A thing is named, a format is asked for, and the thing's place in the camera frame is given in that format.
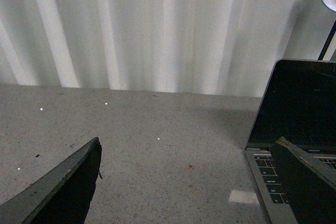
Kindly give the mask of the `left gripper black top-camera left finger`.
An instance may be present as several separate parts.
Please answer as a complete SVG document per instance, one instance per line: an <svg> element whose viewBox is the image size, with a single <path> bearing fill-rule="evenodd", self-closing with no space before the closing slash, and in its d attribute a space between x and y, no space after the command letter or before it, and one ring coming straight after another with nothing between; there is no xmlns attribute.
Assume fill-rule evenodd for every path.
<svg viewBox="0 0 336 224"><path fill-rule="evenodd" d="M94 137L1 205L1 223L84 223L100 177L102 146Z"/></svg>

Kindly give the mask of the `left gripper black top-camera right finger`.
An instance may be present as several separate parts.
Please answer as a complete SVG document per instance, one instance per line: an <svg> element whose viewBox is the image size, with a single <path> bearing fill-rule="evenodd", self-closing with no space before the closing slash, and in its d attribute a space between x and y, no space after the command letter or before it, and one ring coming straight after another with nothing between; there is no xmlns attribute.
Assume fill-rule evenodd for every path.
<svg viewBox="0 0 336 224"><path fill-rule="evenodd" d="M335 223L335 168L279 138L270 148L298 223Z"/></svg>

